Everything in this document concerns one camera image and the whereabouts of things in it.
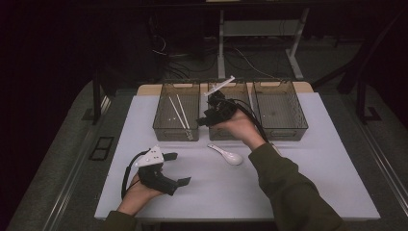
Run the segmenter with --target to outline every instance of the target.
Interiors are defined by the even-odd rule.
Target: dark floor
[[[286,60],[284,48],[289,43],[280,39],[262,42],[252,40],[227,43],[238,48],[258,70],[282,79],[295,81]],[[359,48],[359,44],[333,46],[334,40],[303,40],[296,57],[304,74],[304,81],[313,83],[333,69],[348,62]],[[185,59],[170,63],[172,71],[165,78],[215,78],[217,64],[214,52],[209,52],[204,61]],[[226,76],[261,77],[236,49],[227,49]],[[361,124],[354,114],[355,95],[341,95],[336,91],[341,76],[315,91],[330,114],[344,146],[362,178],[381,219],[369,221],[348,221],[349,230],[406,230],[407,215],[402,210],[382,171],[372,156],[372,150],[361,130]],[[24,196],[8,230],[99,230],[102,223],[93,217],[101,194],[105,176],[115,154],[134,90],[121,90],[111,98],[109,109],[97,125],[83,120],[87,109],[92,107],[91,83],[78,95],[65,118],[57,137],[54,139],[41,167]],[[382,120],[370,121],[369,129],[378,145],[386,154],[395,172],[404,185],[408,185],[408,132],[393,112],[382,101],[376,90],[369,88],[367,106],[373,107]],[[88,157],[99,137],[115,137],[108,159],[93,162]],[[63,208],[53,213],[54,204]],[[271,230],[270,223],[164,223],[162,230]]]

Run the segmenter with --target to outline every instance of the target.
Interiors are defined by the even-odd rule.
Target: cable
[[[236,48],[236,47],[225,47],[225,48],[229,48],[229,49],[231,49],[231,50],[234,51],[234,53],[225,53],[225,54],[228,54],[228,55],[230,55],[231,57],[234,57],[234,58],[240,58],[240,59],[246,58],[246,59],[244,59],[244,60],[245,60],[247,63],[250,62],[250,66],[251,66],[250,70],[253,69],[252,66],[255,66],[255,65],[254,65],[253,62],[251,62],[251,61],[248,59],[248,57],[256,56],[256,55],[258,55],[259,53],[253,53],[253,54],[250,54],[250,55],[243,55],[242,53],[240,54],[239,52],[237,52],[238,48]]]
[[[269,142],[267,134],[264,131],[264,128],[262,127],[261,123],[258,121],[258,119],[256,118],[254,112],[252,110],[250,110],[251,112],[249,112],[245,107],[243,107],[241,104],[238,103],[233,103],[231,101],[228,101],[226,99],[222,99],[222,98],[216,98],[217,101],[222,101],[222,102],[226,102],[232,105],[235,105],[239,110],[241,110],[246,116],[248,116],[248,118],[252,121],[253,124],[255,124],[256,128],[258,129],[259,134],[261,135],[262,139],[264,139],[265,142]]]
[[[178,72],[179,72],[181,75],[183,75],[186,79],[190,79],[189,75],[186,74],[186,73],[184,73],[182,70],[177,69],[177,68],[175,68],[175,67],[173,67],[173,66],[171,66],[171,65],[169,65],[168,68],[170,68],[173,73],[175,73],[174,71],[178,71]]]
[[[163,41],[163,47],[162,47],[162,49],[161,49],[160,51],[164,51],[165,48],[166,48],[166,41],[165,41],[165,39],[164,39],[163,37],[157,36],[157,35],[156,35],[156,37],[159,37],[160,39],[162,39],[162,41]]]
[[[279,78],[276,78],[276,77],[274,77],[274,76],[272,76],[272,75],[266,74],[265,72],[263,72],[263,71],[261,71],[261,70],[255,68],[255,66],[252,65],[252,63],[246,58],[246,56],[245,56],[239,49],[237,49],[237,48],[234,48],[234,49],[236,49],[236,50],[242,55],[242,57],[246,60],[246,62],[247,62],[254,70],[258,71],[258,72],[261,73],[261,74],[267,75],[267,76],[269,76],[269,77],[271,77],[271,78],[273,78],[273,79],[277,79],[277,80],[279,80],[279,81],[282,81],[282,80],[279,79]]]
[[[188,75],[190,76],[190,70],[189,70],[189,68],[188,68],[188,67],[186,67],[185,65],[178,64],[178,63],[176,63],[176,62],[170,61],[170,62],[168,63],[168,66],[169,66],[169,67],[171,67],[171,68],[174,68],[174,69],[180,69],[180,68],[176,68],[176,67],[174,67],[174,66],[171,66],[171,64],[177,64],[177,65],[181,66],[181,67],[182,67],[182,69],[187,70]]]
[[[234,68],[236,68],[236,69],[246,70],[246,71],[252,70],[252,68],[241,68],[241,67],[239,67],[239,66],[233,64],[233,63],[230,61],[230,59],[228,58],[228,56],[226,56],[226,53],[225,53],[225,55],[224,55],[224,59],[227,61],[227,63],[229,63],[232,67],[234,67]]]
[[[168,71],[168,73],[169,73],[169,74],[168,74],[168,79],[171,79],[171,74],[174,74],[174,75],[178,76],[179,79],[184,79],[184,77],[183,77],[182,75],[178,74],[178,73],[175,72],[174,70],[167,69],[167,68],[165,68],[165,67],[164,67],[164,70]]]
[[[234,46],[234,44],[231,44],[231,47],[229,47],[229,46],[224,46],[224,49],[231,49],[231,50],[236,50],[236,49],[238,49],[237,47],[235,47]],[[259,52],[254,52],[254,53],[252,53],[252,54],[246,54],[245,56],[246,57],[252,57],[252,56],[256,56],[256,55],[258,55],[259,54]]]
[[[200,69],[200,70],[190,69],[190,68],[186,67],[185,65],[183,65],[183,64],[178,64],[178,63],[176,63],[176,62],[171,62],[171,63],[180,65],[180,66],[182,66],[184,69],[188,70],[189,72],[204,72],[204,71],[207,71],[207,70],[213,68],[213,66],[216,64],[216,62],[217,62],[217,56],[215,56],[215,58],[213,59],[213,62],[211,63],[211,65],[210,65],[209,67],[206,67],[206,68]]]
[[[134,185],[136,185],[140,180],[137,180],[135,183],[133,183],[132,185],[130,185],[128,187],[128,189],[126,190],[126,193],[129,191],[130,188],[132,188]]]
[[[243,100],[240,100],[240,99],[233,99],[233,100],[242,102],[251,111],[251,113],[255,116],[255,112],[252,110],[252,108],[251,108],[251,106],[249,104],[247,104],[246,102],[244,102]]]
[[[152,50],[154,53],[159,54],[159,55],[164,55],[164,56],[168,56],[168,54],[163,53],[163,52],[159,52],[157,50]]]
[[[122,191],[121,191],[122,199],[123,199],[123,197],[125,197],[125,194],[126,194],[126,192],[127,192],[127,190],[128,190],[128,189],[126,188],[126,186],[127,186],[127,181],[128,181],[128,179],[129,179],[129,174],[130,174],[130,170],[131,170],[131,168],[132,168],[133,163],[136,161],[136,159],[137,159],[139,156],[142,156],[142,155],[146,154],[149,150],[143,151],[143,152],[139,153],[138,155],[136,155],[136,156],[132,159],[132,161],[130,162],[129,166],[126,167],[125,174],[124,174],[124,176],[123,176],[123,181],[122,181]]]

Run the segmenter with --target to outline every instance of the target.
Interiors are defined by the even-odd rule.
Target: white table
[[[284,157],[318,187],[321,196],[346,220],[380,218],[351,163],[342,141],[317,93],[299,93],[309,124],[301,141],[276,141]],[[228,151],[240,153],[240,166],[228,165],[207,147],[208,128],[200,127],[199,141],[157,141],[152,129],[159,95],[134,97],[95,212],[104,219],[120,203],[125,168],[141,151],[158,144],[164,153],[177,152],[178,159],[165,162],[163,174],[173,180],[191,176],[191,182],[174,196],[154,198],[137,217],[145,221],[271,220],[273,212],[258,186],[257,173],[247,159],[249,149],[240,141],[216,141]],[[201,99],[201,114],[206,107]],[[137,169],[133,167],[131,175]]]

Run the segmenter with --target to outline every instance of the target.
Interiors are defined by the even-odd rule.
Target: transparent plastic bin
[[[219,84],[219,82],[210,82],[208,84],[208,90],[213,86]],[[250,105],[248,89],[245,81],[235,80],[232,83],[227,84],[221,91],[225,95],[225,99],[239,99],[245,104]],[[210,141],[235,141],[234,136],[231,135],[225,129],[209,128]]]
[[[255,115],[270,141],[302,139],[309,126],[291,81],[254,81],[251,95]]]
[[[177,94],[183,106],[190,129],[187,129],[182,109],[177,99]],[[186,129],[171,104],[171,100],[177,109]],[[200,85],[193,84],[163,84],[153,122],[153,129],[158,141],[198,141],[198,124],[195,121],[199,117],[200,109]]]

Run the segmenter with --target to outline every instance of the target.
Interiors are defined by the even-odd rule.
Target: olive green sleeve
[[[249,160],[258,172],[259,185],[270,200],[280,231],[346,230],[344,221],[319,196],[315,184],[272,145],[258,147]]]
[[[102,226],[102,231],[134,231],[136,219],[118,211],[111,211]]]

